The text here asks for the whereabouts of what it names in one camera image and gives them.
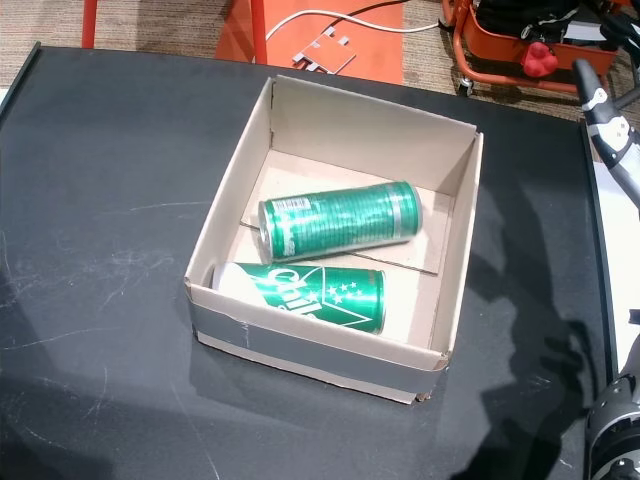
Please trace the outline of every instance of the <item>cardboard box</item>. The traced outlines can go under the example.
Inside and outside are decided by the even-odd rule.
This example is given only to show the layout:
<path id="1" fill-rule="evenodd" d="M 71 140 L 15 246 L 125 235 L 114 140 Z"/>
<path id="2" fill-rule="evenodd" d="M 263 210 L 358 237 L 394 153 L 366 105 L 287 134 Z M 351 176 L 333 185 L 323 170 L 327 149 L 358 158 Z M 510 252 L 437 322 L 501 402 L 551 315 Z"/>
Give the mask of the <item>cardboard box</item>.
<path id="1" fill-rule="evenodd" d="M 269 79 L 220 183 L 185 284 L 198 339 L 252 361 L 411 403 L 451 358 L 464 291 L 482 134 L 464 124 L 287 77 Z M 383 270 L 387 315 L 373 335 L 224 296 L 225 261 L 259 263 L 257 203 L 408 180 L 423 203 L 409 243 L 296 262 Z"/>

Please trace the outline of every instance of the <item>brown carpet floor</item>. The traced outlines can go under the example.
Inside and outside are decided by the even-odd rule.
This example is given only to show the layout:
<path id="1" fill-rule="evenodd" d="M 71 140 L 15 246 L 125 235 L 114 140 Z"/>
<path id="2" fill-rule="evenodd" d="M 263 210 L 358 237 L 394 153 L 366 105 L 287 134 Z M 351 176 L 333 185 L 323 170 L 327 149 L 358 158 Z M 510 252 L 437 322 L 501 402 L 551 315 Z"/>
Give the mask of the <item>brown carpet floor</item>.
<path id="1" fill-rule="evenodd" d="M 211 57 L 230 0 L 99 1 L 96 48 L 140 50 Z M 437 0 L 405 4 L 405 26 L 433 23 Z M 13 80 L 33 43 L 79 46 L 82 0 L 2 0 L 0 2 L 0 87 Z M 459 74 L 449 36 L 441 30 L 404 36 L 404 83 L 455 94 Z M 629 58 L 621 53 L 609 75 L 614 94 L 632 86 Z M 476 85 L 475 98 L 567 119 L 580 115 L 571 95 L 525 88 Z M 626 111 L 640 125 L 640 102 Z"/>

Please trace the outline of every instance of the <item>green can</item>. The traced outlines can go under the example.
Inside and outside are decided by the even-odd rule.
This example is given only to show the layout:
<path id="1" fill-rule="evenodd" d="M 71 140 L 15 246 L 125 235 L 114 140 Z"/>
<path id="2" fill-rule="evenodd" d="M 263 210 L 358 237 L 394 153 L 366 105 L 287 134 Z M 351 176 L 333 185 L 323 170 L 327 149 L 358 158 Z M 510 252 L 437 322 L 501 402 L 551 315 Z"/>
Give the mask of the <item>green can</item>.
<path id="1" fill-rule="evenodd" d="M 365 332 L 384 325 L 384 272 L 378 270 L 228 262 L 214 270 L 211 288 Z"/>
<path id="2" fill-rule="evenodd" d="M 422 206 L 407 182 L 309 193 L 260 202 L 267 263 L 409 240 L 422 227 Z"/>

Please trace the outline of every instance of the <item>table surface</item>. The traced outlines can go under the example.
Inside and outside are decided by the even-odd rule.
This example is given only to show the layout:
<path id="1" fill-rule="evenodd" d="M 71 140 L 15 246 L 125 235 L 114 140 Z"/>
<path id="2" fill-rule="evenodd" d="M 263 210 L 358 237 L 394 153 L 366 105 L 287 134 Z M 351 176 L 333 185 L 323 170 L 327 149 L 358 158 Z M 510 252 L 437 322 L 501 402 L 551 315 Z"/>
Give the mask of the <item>table surface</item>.
<path id="1" fill-rule="evenodd" d="M 192 335 L 182 276 L 277 73 L 486 135 L 456 352 L 425 403 Z M 581 478 L 584 408 L 607 363 L 577 124 L 352 78 L 58 48 L 13 95 L 0 120 L 4 480 Z"/>

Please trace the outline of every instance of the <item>box flap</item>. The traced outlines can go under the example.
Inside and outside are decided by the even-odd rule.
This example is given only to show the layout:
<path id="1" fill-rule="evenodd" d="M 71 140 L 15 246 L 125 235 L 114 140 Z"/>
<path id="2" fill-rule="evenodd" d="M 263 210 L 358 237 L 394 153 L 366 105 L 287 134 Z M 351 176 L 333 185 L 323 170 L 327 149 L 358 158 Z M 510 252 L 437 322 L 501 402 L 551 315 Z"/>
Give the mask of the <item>box flap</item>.
<path id="1" fill-rule="evenodd" d="M 454 196 L 476 127 L 337 88 L 278 76 L 272 148 Z"/>

